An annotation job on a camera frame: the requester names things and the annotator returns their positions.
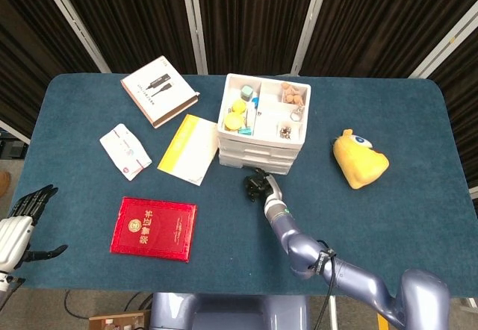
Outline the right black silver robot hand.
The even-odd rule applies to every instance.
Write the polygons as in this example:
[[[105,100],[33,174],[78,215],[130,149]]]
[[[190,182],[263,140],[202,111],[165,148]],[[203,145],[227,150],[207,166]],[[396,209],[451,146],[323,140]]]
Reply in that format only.
[[[251,202],[261,200],[267,203],[271,199],[282,201],[282,191],[275,178],[261,168],[255,168],[251,175],[245,177],[243,185]]]

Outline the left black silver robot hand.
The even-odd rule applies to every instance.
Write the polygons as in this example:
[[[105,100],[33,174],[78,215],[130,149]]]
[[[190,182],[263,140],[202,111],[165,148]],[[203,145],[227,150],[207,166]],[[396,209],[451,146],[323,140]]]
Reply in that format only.
[[[1,273],[12,273],[25,262],[49,260],[66,251],[66,244],[50,251],[30,250],[33,230],[57,191],[57,187],[49,184],[23,196],[1,220]]]

